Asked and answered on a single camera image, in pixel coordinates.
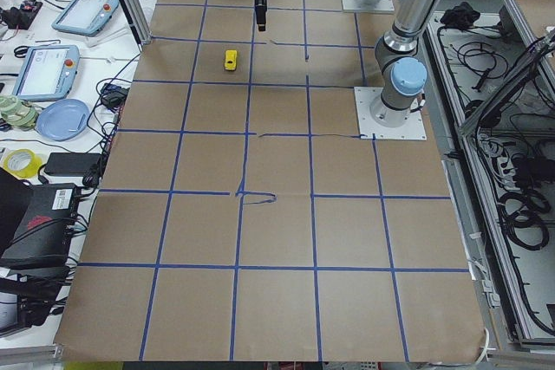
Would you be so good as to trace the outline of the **yellow beetle toy car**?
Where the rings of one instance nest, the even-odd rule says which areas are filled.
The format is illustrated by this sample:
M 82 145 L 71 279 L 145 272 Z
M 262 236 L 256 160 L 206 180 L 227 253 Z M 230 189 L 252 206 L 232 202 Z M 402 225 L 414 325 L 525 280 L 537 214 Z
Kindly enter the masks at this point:
M 227 49 L 225 51 L 224 68 L 225 71 L 235 71 L 238 65 L 238 51 L 236 49 Z

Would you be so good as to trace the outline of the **upper blue teach pendant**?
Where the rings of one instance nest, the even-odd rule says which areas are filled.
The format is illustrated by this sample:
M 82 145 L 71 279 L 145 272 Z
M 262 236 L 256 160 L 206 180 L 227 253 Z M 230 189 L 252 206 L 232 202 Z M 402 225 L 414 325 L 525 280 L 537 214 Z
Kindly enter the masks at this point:
M 72 0 L 52 22 L 59 32 L 96 36 L 112 18 L 119 0 Z

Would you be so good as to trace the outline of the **blue teach pendant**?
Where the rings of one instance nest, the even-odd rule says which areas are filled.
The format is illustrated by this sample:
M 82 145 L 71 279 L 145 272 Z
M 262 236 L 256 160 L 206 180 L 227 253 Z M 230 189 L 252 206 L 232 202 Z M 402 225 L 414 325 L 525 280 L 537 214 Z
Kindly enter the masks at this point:
M 52 22 L 59 32 L 96 36 L 112 18 L 119 0 L 72 0 Z
M 23 101 L 57 101 L 71 90 L 80 51 L 75 45 L 30 47 L 12 94 Z

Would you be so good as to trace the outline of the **black cloth bundle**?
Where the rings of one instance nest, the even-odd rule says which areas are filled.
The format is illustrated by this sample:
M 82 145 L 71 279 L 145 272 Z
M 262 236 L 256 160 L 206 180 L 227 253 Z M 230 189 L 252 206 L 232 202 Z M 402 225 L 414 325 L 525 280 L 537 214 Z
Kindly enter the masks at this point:
M 461 2 L 452 9 L 446 10 L 440 22 L 450 29 L 470 29 L 480 18 L 479 11 L 475 10 L 468 2 Z

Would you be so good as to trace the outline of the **lower blue teach pendant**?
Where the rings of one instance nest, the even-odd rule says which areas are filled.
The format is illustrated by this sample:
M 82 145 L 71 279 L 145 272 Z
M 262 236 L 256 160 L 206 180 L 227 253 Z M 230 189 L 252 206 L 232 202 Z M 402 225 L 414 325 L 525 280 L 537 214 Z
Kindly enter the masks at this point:
M 80 51 L 75 45 L 30 47 L 12 94 L 23 101 L 57 101 L 71 90 Z

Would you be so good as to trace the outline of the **blue plastic plate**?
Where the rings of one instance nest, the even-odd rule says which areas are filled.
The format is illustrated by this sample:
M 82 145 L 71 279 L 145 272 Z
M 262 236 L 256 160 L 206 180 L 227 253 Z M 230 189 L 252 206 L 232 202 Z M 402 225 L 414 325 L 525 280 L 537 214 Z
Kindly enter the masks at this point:
M 36 130 L 50 140 L 69 140 L 85 129 L 89 115 L 88 106 L 83 101 L 59 100 L 40 113 L 36 121 Z

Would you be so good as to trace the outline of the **black power adapter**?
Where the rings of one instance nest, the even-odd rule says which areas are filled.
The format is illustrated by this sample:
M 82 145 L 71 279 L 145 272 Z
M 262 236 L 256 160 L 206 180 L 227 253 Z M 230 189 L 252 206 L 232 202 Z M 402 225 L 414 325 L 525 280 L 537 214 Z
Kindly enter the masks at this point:
M 99 153 L 51 153 L 43 171 L 49 176 L 83 176 L 100 158 Z

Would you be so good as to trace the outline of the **green tape rolls stack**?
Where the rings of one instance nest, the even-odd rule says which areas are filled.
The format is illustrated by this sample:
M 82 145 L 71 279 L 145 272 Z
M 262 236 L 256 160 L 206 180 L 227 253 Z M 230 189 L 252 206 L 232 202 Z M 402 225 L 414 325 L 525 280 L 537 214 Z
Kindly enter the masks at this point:
M 10 126 L 30 130 L 36 126 L 37 107 L 14 95 L 1 96 L 1 118 Z

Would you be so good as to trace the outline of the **yellow tape roll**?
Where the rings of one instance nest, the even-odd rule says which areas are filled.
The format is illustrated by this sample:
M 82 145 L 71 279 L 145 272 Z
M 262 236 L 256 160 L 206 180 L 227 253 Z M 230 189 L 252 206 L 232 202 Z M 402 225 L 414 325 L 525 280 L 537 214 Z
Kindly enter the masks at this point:
M 2 168 L 20 179 L 30 179 L 39 172 L 43 161 L 39 155 L 30 149 L 10 151 L 4 157 Z

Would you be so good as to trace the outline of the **black computer box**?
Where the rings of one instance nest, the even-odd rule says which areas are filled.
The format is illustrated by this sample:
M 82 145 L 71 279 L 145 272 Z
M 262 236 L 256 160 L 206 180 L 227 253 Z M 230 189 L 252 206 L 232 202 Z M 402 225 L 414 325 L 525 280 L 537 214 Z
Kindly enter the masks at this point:
M 67 262 L 76 222 L 74 183 L 26 185 L 1 171 L 1 266 L 40 269 Z

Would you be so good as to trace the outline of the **aluminium side rail frame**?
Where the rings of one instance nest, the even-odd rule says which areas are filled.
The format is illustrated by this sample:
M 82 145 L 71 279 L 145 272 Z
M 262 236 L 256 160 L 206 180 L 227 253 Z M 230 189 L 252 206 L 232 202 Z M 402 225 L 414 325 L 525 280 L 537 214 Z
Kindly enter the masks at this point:
M 480 18 L 446 28 L 468 2 Z M 554 0 L 442 0 L 425 35 L 497 345 L 554 354 Z

